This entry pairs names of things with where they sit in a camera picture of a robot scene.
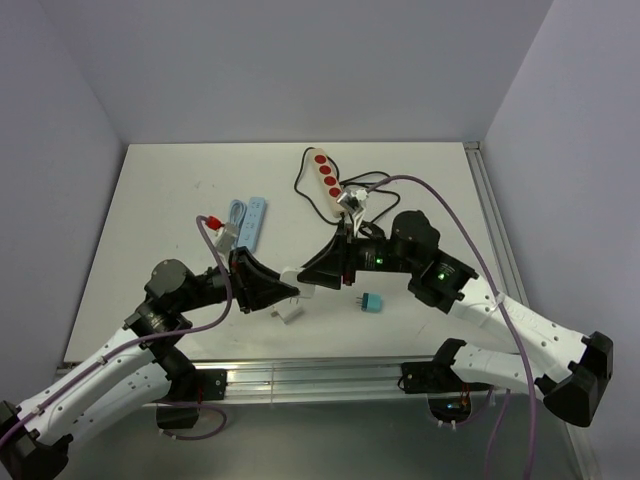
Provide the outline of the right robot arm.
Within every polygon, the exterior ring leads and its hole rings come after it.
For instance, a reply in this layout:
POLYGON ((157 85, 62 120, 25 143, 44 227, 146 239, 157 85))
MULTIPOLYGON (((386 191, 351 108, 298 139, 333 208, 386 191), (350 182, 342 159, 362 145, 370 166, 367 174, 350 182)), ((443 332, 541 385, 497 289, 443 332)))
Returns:
POLYGON ((433 358, 443 389, 483 383, 533 393, 561 420, 591 425, 613 374, 614 344, 548 320, 501 292, 472 267, 442 251, 440 233, 419 210, 396 215, 390 237, 357 238, 340 222, 331 241, 303 265, 302 283, 338 290, 359 271, 407 273, 408 289, 428 307, 484 330, 509 347, 489 351, 448 339, 433 358))

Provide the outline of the small white plug adapter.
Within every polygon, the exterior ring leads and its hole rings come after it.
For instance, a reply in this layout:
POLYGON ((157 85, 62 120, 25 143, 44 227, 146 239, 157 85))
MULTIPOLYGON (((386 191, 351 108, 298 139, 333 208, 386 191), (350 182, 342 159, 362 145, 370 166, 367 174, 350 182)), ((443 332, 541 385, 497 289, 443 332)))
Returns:
POLYGON ((286 267, 280 274, 280 281, 298 290, 298 294, 290 299, 291 302, 299 303, 301 300, 309 300, 315 294, 315 286, 302 283, 298 280, 301 268, 286 267))

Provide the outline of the light blue power strip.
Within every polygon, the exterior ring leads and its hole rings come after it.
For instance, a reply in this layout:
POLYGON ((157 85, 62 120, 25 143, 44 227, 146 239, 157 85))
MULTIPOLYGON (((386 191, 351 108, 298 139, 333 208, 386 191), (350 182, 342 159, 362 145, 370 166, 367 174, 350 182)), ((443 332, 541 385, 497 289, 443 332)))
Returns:
POLYGON ((266 209, 264 197, 249 199, 237 239, 238 247, 246 247, 251 253, 256 251, 266 209))

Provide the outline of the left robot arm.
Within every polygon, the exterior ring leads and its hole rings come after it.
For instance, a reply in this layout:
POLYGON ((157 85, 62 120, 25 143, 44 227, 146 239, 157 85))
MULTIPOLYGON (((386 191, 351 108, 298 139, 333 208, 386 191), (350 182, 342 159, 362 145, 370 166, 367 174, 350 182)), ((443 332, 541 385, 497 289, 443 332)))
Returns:
POLYGON ((53 479, 71 445, 154 400, 195 397, 199 376, 176 346, 194 332, 185 313, 237 303, 244 313, 296 297, 297 287, 246 248, 230 265, 196 275, 181 261, 152 271, 144 301, 93 355, 39 394, 1 404, 1 463, 14 479, 53 479))

